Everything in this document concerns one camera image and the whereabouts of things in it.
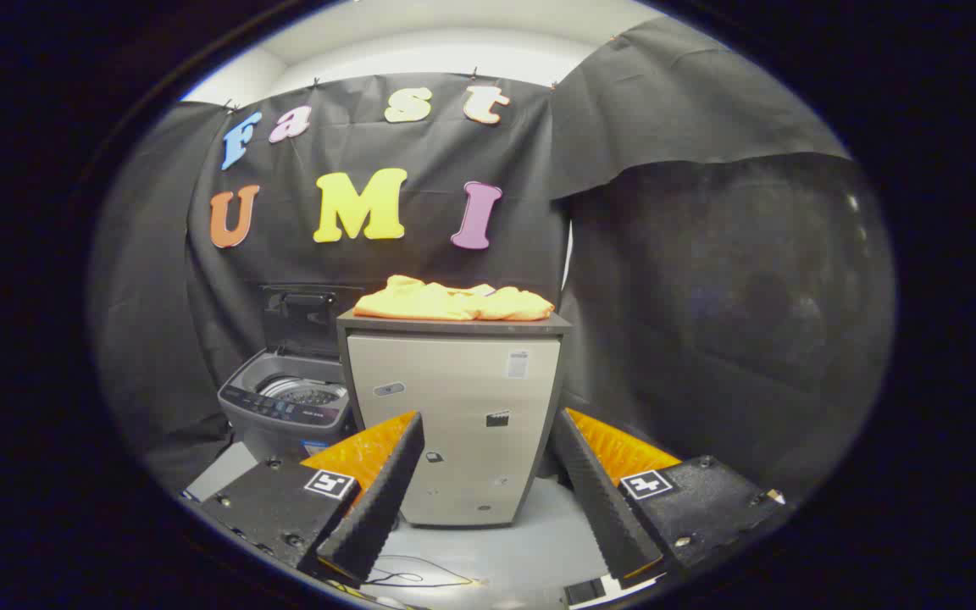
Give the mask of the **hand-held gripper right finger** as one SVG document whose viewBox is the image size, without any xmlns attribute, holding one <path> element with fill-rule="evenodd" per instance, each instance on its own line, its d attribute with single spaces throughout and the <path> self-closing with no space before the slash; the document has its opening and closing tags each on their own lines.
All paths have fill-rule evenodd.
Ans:
<svg viewBox="0 0 976 610">
<path fill-rule="evenodd" d="M 577 410 L 557 414 L 551 443 L 609 574 L 624 587 L 698 580 L 787 513 L 781 491 L 719 458 L 678 458 Z"/>
</svg>

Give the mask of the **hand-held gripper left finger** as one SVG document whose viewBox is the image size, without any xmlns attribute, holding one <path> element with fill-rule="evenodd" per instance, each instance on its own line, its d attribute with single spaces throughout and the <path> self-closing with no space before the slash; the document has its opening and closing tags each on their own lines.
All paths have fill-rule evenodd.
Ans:
<svg viewBox="0 0 976 610">
<path fill-rule="evenodd" d="M 256 555 L 318 580 L 369 579 L 424 450 L 406 412 L 308 455 L 233 444 L 186 487 L 186 499 Z"/>
</svg>

